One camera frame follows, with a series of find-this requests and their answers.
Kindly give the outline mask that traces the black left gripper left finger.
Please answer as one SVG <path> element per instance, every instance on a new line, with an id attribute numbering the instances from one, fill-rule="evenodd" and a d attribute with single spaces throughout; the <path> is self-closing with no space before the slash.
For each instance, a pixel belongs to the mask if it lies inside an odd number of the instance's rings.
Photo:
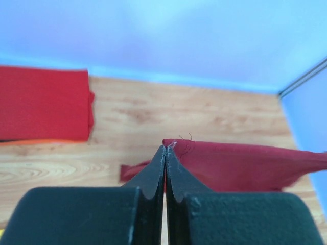
<path id="1" fill-rule="evenodd" d="M 38 187 L 18 202 L 1 244 L 160 244 L 166 149 L 121 187 Z"/>

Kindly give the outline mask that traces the dark red t-shirt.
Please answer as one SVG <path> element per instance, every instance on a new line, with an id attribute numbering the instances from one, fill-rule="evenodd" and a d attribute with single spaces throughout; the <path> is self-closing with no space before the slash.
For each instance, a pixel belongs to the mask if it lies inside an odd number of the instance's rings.
<path id="1" fill-rule="evenodd" d="M 173 181 L 186 193 L 281 192 L 302 176 L 326 170 L 326 154 L 264 145 L 163 139 L 192 177 Z"/>

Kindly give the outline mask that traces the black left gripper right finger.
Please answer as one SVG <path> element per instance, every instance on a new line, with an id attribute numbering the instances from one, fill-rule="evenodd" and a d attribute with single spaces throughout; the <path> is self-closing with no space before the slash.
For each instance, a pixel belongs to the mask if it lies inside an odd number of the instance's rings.
<path id="1" fill-rule="evenodd" d="M 323 244 L 300 197 L 285 192 L 214 192 L 166 148 L 169 244 Z"/>

